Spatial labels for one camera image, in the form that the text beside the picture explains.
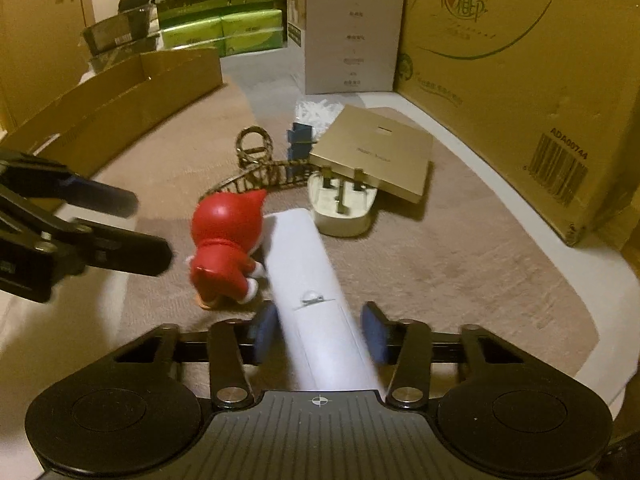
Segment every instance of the cardboard box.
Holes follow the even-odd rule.
[[[8,134],[0,146],[92,176],[156,124],[222,85],[215,49],[131,57],[95,75]]]
[[[433,137],[373,111],[345,106],[311,150],[310,161],[412,203],[420,202],[431,160]]]
[[[390,91],[404,0],[287,0],[292,74],[306,94]]]
[[[640,0],[407,0],[398,91],[574,244],[638,222]]]

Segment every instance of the white tube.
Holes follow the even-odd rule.
[[[265,216],[262,247],[300,390],[383,394],[309,211],[291,209]]]

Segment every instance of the barcode label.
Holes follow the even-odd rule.
[[[124,43],[129,43],[129,41],[131,41],[131,40],[133,40],[133,37],[132,37],[132,35],[131,35],[131,33],[130,33],[130,32],[129,32],[129,33],[127,33],[127,34],[125,34],[124,36],[119,36],[119,37],[117,37],[117,38],[113,38],[113,42],[114,42],[116,45],[121,45],[121,44],[124,44]]]
[[[572,152],[542,134],[529,165],[529,174],[558,202],[565,207],[571,203],[587,172],[587,167],[578,162]]]

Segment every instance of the white cardboard box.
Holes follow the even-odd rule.
[[[391,91],[404,0],[287,0],[292,74],[306,94]]]

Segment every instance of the red figurine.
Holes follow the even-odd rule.
[[[260,246],[266,195],[264,189],[218,192],[198,204],[191,219],[191,283],[202,308],[211,308],[219,296],[247,303],[258,293],[256,278],[264,276],[264,267],[249,254]]]

